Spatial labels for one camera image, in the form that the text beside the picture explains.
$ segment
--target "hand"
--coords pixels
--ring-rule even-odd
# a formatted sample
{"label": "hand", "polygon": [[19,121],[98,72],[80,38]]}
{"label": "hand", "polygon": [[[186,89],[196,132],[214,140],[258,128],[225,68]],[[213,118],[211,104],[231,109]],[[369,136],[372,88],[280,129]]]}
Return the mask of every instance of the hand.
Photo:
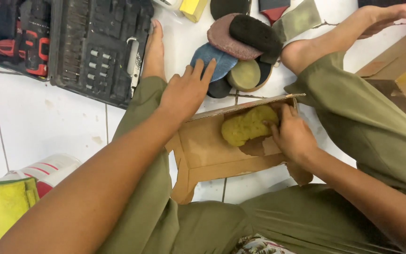
{"label": "hand", "polygon": [[273,122],[264,124],[272,130],[273,140],[285,156],[299,164],[302,156],[318,149],[316,138],[295,108],[283,104],[281,112],[280,130]]}
{"label": "hand", "polygon": [[173,75],[162,94],[161,104],[157,110],[170,115],[179,124],[189,120],[202,104],[212,74],[216,68],[216,60],[212,59],[206,67],[203,78],[201,74],[204,68],[203,60],[198,59],[195,68],[186,66],[184,75]]}

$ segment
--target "yellow sponge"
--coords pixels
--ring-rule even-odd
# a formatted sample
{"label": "yellow sponge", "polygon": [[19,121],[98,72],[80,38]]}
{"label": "yellow sponge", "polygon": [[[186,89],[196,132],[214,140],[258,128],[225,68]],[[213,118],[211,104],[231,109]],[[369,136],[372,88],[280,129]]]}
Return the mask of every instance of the yellow sponge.
{"label": "yellow sponge", "polygon": [[268,120],[278,124],[277,113],[268,105],[254,107],[244,115],[228,119],[222,124],[223,138],[234,147],[245,145],[250,139],[272,135],[262,121]]}
{"label": "yellow sponge", "polygon": [[196,23],[200,20],[207,0],[183,0],[180,11],[183,12],[190,21]]}

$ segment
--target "drill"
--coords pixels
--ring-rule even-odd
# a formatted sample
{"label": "drill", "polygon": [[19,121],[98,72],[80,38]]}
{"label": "drill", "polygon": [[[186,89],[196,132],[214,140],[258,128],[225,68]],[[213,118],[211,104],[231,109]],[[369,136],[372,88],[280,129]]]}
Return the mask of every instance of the drill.
{"label": "drill", "polygon": [[46,76],[50,51],[51,6],[44,0],[32,0],[29,24],[26,29],[26,71]]}

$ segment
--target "olive green pants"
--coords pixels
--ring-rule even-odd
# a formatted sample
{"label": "olive green pants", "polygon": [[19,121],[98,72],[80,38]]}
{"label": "olive green pants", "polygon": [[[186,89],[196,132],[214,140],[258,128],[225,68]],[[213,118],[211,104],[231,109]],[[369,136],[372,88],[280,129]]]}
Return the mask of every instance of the olive green pants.
{"label": "olive green pants", "polygon": [[[406,194],[406,115],[358,76],[343,71],[344,52],[306,68],[288,93],[306,93],[330,138],[358,169]],[[123,135],[149,117],[166,83],[145,78],[117,129]],[[229,253],[259,233],[298,254],[399,253],[364,215],[325,184],[266,193],[241,205],[177,205],[168,154],[158,154],[99,253]]]}

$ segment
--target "white tile floor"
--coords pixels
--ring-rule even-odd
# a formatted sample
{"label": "white tile floor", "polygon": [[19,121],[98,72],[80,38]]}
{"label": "white tile floor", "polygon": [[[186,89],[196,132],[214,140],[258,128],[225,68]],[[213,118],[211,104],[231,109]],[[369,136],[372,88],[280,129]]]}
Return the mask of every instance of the white tile floor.
{"label": "white tile floor", "polygon": [[[296,6],[302,1],[292,0],[292,5]],[[344,20],[357,9],[356,0],[316,0],[316,4],[322,20],[330,24]],[[257,0],[253,0],[251,15],[266,22],[265,17],[258,13],[257,6]],[[160,8],[156,8],[155,18],[164,27],[166,78],[169,79],[174,73],[182,74],[194,51],[207,42],[206,31],[214,20],[209,12],[209,4],[196,24]],[[314,38],[332,28],[326,25],[311,29],[296,39]],[[405,34],[406,25],[398,25],[372,38],[358,41],[347,52],[345,69],[351,72],[359,70]],[[265,87],[248,95],[240,93],[237,103],[284,94],[284,86],[295,79],[285,66],[274,68]],[[198,112],[235,103],[234,96],[225,99],[207,97]],[[299,105],[299,110],[319,146],[355,166],[355,161],[330,140],[314,109]],[[123,113],[124,110],[119,108],[0,68],[0,177],[7,170],[20,169],[54,153],[68,153],[82,162],[86,161],[112,140]],[[240,203],[295,184],[285,166],[281,165],[250,175],[199,183],[193,201]]]}

